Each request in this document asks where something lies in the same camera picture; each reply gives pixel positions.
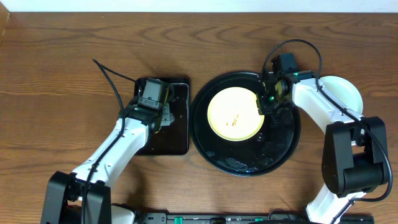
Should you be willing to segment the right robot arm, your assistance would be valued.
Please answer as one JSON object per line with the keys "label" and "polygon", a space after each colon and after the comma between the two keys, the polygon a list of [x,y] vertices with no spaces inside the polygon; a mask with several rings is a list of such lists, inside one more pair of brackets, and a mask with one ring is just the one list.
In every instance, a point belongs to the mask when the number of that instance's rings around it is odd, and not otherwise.
{"label": "right robot arm", "polygon": [[306,208],[311,223],[339,223],[343,214],[380,185],[392,189],[386,128],[378,117],[366,118],[346,106],[320,80],[317,73],[301,71],[292,53],[267,58],[272,69],[264,69],[257,96],[260,114],[277,113],[292,106],[303,109],[324,132],[323,187]]}

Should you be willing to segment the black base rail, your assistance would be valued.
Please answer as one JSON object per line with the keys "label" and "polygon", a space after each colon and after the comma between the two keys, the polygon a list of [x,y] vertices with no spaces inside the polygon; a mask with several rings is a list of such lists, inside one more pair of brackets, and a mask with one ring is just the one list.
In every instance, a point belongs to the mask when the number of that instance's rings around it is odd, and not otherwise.
{"label": "black base rail", "polygon": [[245,224],[245,223],[323,223],[301,212],[275,209],[269,213],[171,213],[166,210],[137,212],[134,224]]}

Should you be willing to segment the yellow plate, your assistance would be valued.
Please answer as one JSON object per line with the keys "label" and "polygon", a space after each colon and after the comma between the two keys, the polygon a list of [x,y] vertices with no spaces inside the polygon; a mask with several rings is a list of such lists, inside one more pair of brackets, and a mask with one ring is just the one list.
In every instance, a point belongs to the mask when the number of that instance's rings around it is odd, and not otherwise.
{"label": "yellow plate", "polygon": [[218,92],[207,109],[208,123],[221,138],[243,141],[253,137],[262,127],[256,94],[242,87],[230,87]]}

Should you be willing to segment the black rectangular water tray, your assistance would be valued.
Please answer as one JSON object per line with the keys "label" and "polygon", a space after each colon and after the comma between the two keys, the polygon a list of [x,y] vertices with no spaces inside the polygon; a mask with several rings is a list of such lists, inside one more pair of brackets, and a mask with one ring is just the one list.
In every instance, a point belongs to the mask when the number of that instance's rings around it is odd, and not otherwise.
{"label": "black rectangular water tray", "polygon": [[154,78],[170,83],[174,95],[169,101],[170,112],[175,120],[170,126],[161,126],[151,134],[139,156],[181,156],[189,149],[190,80],[187,78]]}

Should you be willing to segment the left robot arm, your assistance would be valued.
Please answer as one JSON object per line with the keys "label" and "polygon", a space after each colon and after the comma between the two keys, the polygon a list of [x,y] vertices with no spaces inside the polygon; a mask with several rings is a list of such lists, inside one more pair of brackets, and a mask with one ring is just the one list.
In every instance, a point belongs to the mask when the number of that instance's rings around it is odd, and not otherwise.
{"label": "left robot arm", "polygon": [[61,223],[69,201],[81,200],[77,223],[134,223],[136,214],[111,203],[111,188],[132,157],[160,130],[171,83],[148,78],[141,95],[120,111],[116,124],[99,148],[70,174],[50,178],[41,223]]}

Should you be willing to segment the black round tray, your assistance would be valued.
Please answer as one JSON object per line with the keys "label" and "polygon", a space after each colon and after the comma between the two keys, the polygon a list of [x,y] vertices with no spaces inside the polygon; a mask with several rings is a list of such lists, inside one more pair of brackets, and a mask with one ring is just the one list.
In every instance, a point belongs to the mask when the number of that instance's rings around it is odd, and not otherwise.
{"label": "black round tray", "polygon": [[225,73],[208,82],[190,106],[189,132],[202,157],[217,169],[237,176],[257,176],[272,172],[286,162],[300,138],[300,114],[297,107],[278,114],[265,115],[265,121],[253,137],[229,141],[218,136],[207,118],[211,99],[230,87],[261,90],[259,74],[250,71]]}

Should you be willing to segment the light blue plate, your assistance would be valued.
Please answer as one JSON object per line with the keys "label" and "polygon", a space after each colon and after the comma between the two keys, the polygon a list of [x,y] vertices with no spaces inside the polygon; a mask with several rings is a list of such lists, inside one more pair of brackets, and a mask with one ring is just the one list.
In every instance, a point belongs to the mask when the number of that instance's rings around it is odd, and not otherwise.
{"label": "light blue plate", "polygon": [[337,76],[325,76],[320,79],[323,85],[341,102],[353,111],[363,113],[363,99],[359,90],[348,80]]}

